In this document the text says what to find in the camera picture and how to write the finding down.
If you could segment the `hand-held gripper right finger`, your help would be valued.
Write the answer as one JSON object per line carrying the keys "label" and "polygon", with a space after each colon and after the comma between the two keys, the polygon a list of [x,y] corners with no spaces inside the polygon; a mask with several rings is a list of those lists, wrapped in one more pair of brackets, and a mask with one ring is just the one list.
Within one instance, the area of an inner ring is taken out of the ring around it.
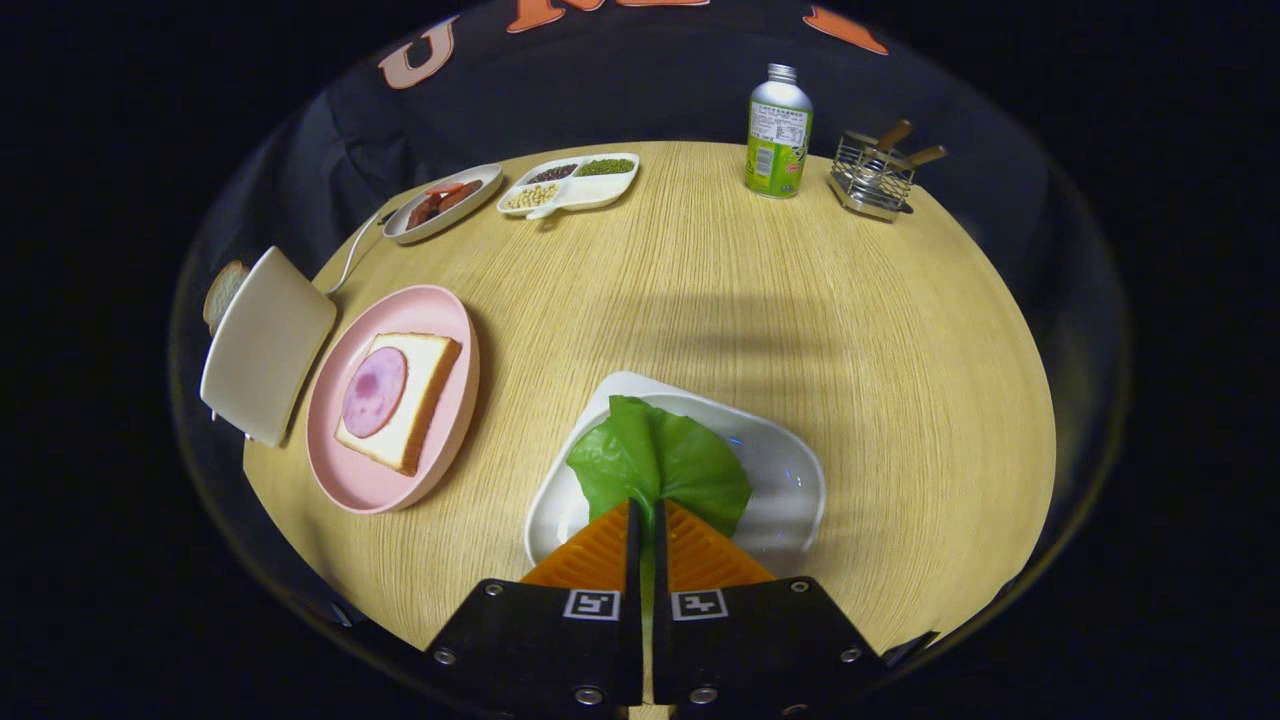
{"label": "hand-held gripper right finger", "polygon": [[831,716],[884,676],[815,578],[776,578],[694,512],[655,506],[658,705],[675,716]]}

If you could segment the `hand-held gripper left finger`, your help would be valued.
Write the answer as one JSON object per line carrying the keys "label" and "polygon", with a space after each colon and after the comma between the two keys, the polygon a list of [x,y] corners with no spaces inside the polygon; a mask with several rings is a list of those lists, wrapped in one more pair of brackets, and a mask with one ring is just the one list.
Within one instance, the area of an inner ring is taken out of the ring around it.
{"label": "hand-held gripper left finger", "polygon": [[476,708],[643,701],[643,511],[626,501],[522,580],[480,580],[426,651],[426,678]]}

